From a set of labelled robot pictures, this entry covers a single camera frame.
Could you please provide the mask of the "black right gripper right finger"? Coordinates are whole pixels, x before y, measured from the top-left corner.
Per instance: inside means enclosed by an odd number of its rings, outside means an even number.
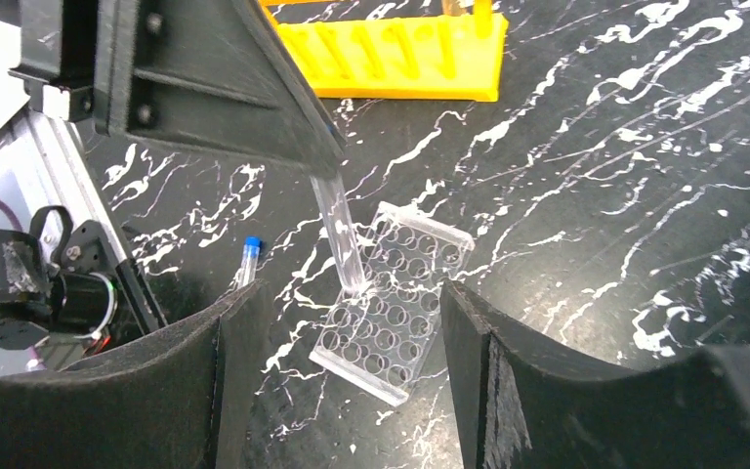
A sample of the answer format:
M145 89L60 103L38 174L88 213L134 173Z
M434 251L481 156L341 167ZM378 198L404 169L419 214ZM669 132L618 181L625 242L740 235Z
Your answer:
M573 350L459 281L441 333L467 468L750 468L750 346L638 371Z

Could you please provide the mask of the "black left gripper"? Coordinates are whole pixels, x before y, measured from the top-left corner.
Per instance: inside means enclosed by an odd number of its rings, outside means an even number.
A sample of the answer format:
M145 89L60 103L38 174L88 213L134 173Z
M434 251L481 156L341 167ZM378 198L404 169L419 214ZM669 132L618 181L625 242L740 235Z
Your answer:
M9 74L36 112L93 113L98 132L153 149L338 173L343 138L256 1L12 0L0 22L20 29Z

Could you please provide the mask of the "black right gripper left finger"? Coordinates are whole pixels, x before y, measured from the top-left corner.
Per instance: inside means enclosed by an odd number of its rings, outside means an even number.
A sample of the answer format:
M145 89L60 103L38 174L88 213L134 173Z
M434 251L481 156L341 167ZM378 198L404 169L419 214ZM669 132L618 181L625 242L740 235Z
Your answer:
M61 371L0 377L0 468L238 468L262 380L262 281Z

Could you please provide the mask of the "clear large test tube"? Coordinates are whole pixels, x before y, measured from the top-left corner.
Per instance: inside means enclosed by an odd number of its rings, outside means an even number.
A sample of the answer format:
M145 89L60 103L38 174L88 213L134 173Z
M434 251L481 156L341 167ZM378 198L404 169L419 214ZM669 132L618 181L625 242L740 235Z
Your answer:
M442 12L446 16L460 17L470 13L474 5L473 0L441 0Z

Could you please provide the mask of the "yellow test tube rack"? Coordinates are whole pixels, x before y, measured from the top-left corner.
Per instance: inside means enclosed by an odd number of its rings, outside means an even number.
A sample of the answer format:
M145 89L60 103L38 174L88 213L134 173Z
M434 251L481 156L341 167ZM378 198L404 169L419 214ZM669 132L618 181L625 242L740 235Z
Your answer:
M271 24L321 98L499 98L509 22L488 1L462 16Z

